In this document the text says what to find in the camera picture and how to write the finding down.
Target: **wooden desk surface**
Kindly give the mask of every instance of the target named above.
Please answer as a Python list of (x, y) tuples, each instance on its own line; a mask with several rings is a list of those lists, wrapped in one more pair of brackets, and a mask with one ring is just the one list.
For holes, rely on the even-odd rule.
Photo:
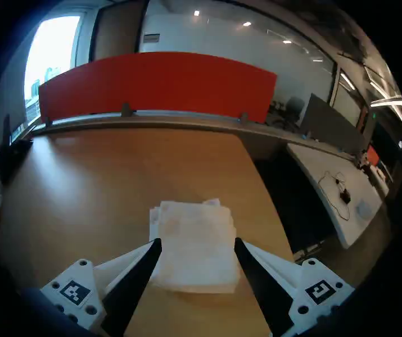
[[(4, 191), (0, 254), (20, 286), (41, 287), (79, 258), (95, 265), (148, 242), (162, 200), (219, 198), (237, 235), (289, 261), (271, 198), (234, 135), (170, 129), (39, 136)], [(187, 294), (151, 284), (127, 336), (268, 336), (241, 274), (234, 294)]]

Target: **sky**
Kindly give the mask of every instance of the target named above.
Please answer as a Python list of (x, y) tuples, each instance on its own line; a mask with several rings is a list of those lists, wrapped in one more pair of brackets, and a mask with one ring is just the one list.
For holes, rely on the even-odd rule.
[(42, 22), (30, 47), (24, 78), (24, 99), (31, 98), (31, 86), (49, 67), (59, 67), (61, 72), (70, 68), (71, 50), (79, 16), (65, 16)]

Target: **glass wall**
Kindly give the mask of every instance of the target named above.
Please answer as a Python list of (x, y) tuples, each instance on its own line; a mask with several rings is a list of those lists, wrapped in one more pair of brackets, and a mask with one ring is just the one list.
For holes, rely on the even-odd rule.
[[(158, 39), (145, 35), (159, 34)], [(180, 51), (230, 58), (277, 75), (273, 105), (302, 100), (298, 125), (310, 95), (328, 102), (335, 63), (302, 35), (278, 21), (230, 3), (151, 0), (140, 52)]]
[(364, 104), (364, 99), (355, 89), (354, 84), (341, 71), (333, 108), (342, 114), (349, 123), (357, 126)]

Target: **stack of paper napkins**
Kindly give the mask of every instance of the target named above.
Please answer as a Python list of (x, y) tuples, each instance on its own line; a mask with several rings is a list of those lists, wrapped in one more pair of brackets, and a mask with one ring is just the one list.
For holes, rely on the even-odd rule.
[(234, 292), (240, 277), (235, 237), (231, 211), (218, 199), (162, 201), (150, 210), (150, 240), (162, 240), (151, 282), (180, 292)]

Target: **office chair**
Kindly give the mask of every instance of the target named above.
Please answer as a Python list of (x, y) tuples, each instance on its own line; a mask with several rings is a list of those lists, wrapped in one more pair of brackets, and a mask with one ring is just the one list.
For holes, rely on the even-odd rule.
[(304, 101), (299, 97), (293, 96), (288, 100), (285, 112), (282, 116), (284, 118), (283, 123), (284, 130), (286, 130), (289, 124), (293, 125), (297, 121), (299, 121), (304, 105), (305, 105)]
[(295, 123), (299, 121), (304, 105), (304, 101), (299, 97), (291, 97), (285, 105), (285, 110), (277, 111), (283, 120), (275, 121), (271, 126), (281, 124), (283, 130), (286, 130), (290, 126), (293, 129), (292, 131), (296, 131)]

